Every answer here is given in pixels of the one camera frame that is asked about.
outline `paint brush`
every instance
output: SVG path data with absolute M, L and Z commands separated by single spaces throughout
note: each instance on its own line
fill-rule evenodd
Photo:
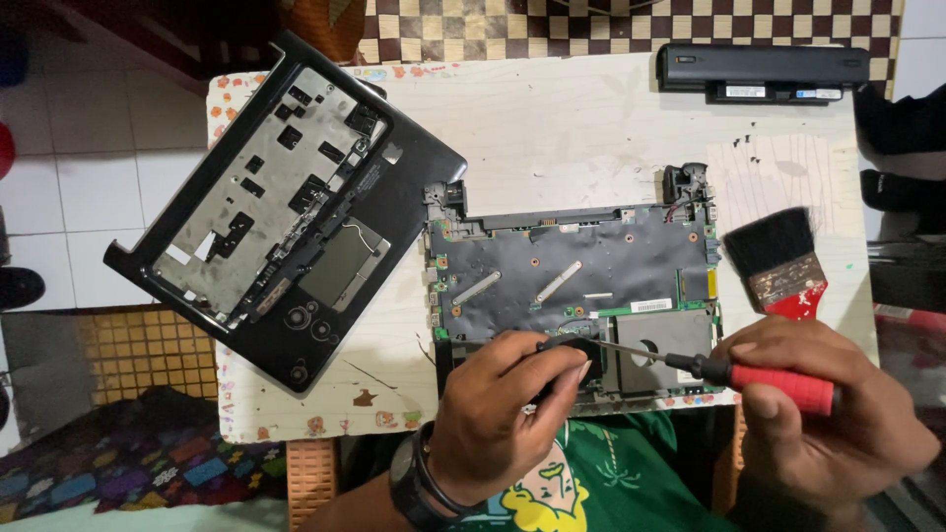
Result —
M 828 280 L 815 255 L 805 207 L 781 210 L 730 231 L 723 245 L 757 310 L 815 319 Z

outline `red screwdriver handle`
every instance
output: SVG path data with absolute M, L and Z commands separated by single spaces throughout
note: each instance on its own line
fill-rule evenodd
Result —
M 733 364 L 730 387 L 742 392 L 747 384 L 760 382 L 775 386 L 792 398 L 798 410 L 830 416 L 835 402 L 834 383 L 781 369 L 764 369 Z

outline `sticker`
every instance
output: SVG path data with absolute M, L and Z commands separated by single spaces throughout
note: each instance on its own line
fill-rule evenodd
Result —
M 841 95 L 844 94 L 840 89 L 818 89 L 815 92 L 818 98 L 825 99 L 841 99 Z
M 913 309 L 894 307 L 893 305 L 874 305 L 874 313 L 888 318 L 908 320 L 910 315 L 913 314 Z
M 727 87 L 729 98 L 765 98 L 765 87 Z
M 676 370 L 676 381 L 680 384 L 690 384 L 691 382 L 702 382 L 700 379 L 694 379 L 689 371 L 682 369 Z
M 631 312 L 650 312 L 652 310 L 667 310 L 671 307 L 673 301 L 668 297 L 666 299 L 651 299 L 650 301 L 638 301 L 631 303 Z

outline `checkered mat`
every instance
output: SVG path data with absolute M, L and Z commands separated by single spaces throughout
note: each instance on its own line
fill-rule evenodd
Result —
M 893 94 L 903 0 L 369 0 L 371 64 L 649 52 L 666 43 L 841 44 Z

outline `red object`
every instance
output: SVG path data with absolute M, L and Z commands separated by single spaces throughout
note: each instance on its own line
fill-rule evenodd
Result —
M 16 158 L 16 149 L 13 146 L 13 135 L 9 133 L 7 126 L 0 122 L 0 179 L 9 173 L 13 167 L 13 159 Z
M 790 397 L 798 410 L 830 416 L 834 403 L 834 383 L 781 369 L 763 369 L 733 364 L 729 387 L 742 392 L 747 384 L 760 382 L 775 386 Z
M 792 320 L 814 320 L 821 295 L 828 289 L 828 281 L 821 281 L 811 288 L 793 293 L 775 303 L 770 303 L 762 310 L 769 314 L 778 314 Z

